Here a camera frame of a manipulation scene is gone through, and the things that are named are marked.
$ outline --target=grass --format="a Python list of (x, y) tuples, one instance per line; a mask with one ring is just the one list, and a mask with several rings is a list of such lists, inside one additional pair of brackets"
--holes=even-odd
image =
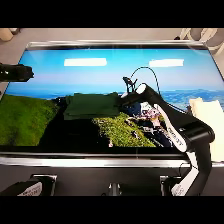
[[(121, 112), (120, 115), (115, 118), (94, 118), (93, 122), (100, 127), (101, 134), (112, 140), (114, 146), (155, 147), (134, 122), (131, 122), (133, 127), (130, 127), (124, 122), (128, 117), (127, 114)], [(131, 132), (133, 130), (136, 131), (140, 139), (132, 136)]]
[(5, 94), (0, 103), (0, 145), (38, 145), (58, 109), (50, 100)]

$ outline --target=green cloth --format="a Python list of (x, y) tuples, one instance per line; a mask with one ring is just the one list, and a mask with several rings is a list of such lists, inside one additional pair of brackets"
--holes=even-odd
[(115, 117), (119, 115), (116, 92), (103, 94), (80, 94), (66, 96), (67, 108), (64, 120)]

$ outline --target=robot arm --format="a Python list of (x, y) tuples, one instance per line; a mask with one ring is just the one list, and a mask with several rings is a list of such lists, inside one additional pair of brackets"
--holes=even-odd
[(170, 187), (170, 193), (173, 196), (200, 194), (212, 167), (209, 143), (214, 141), (215, 135), (211, 127), (174, 109), (145, 83), (130, 94), (123, 95), (120, 100), (120, 105), (148, 102), (162, 114), (171, 140), (178, 150), (187, 153), (191, 163), (191, 170), (180, 178), (179, 183)]

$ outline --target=screen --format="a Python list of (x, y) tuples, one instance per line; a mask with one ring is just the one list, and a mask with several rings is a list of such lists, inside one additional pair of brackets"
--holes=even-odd
[[(163, 117), (147, 102), (124, 106), (114, 117), (64, 118), (66, 96), (117, 93), (120, 97), (127, 91), (123, 77), (131, 77), (142, 66), (154, 71), (168, 103), (187, 111), (189, 100), (201, 97), (219, 100), (224, 108), (224, 82), (208, 50), (25, 50), (20, 64), (31, 66), (34, 78), (8, 85), (0, 103), (2, 146), (50, 146), (52, 152), (68, 147), (76, 152), (86, 146), (88, 152), (94, 147), (104, 152), (113, 147), (175, 148)], [(149, 69), (139, 69), (135, 79), (136, 86), (147, 83), (158, 91)]]

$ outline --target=blue sky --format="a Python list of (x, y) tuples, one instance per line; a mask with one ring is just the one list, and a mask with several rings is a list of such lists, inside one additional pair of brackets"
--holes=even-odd
[[(106, 58), (106, 66), (64, 66), (69, 58)], [(148, 66), (150, 60), (184, 59), (184, 66), (153, 68), (161, 91), (207, 89), (224, 90), (224, 82), (206, 50), (193, 49), (79, 49), (25, 51), (20, 63), (31, 66), (34, 79), (27, 83), (10, 83), (7, 93), (29, 88), (44, 89), (108, 88), (125, 91), (123, 76), (130, 77), (135, 69)], [(138, 83), (146, 82), (156, 90), (156, 81), (148, 69), (137, 71)]]

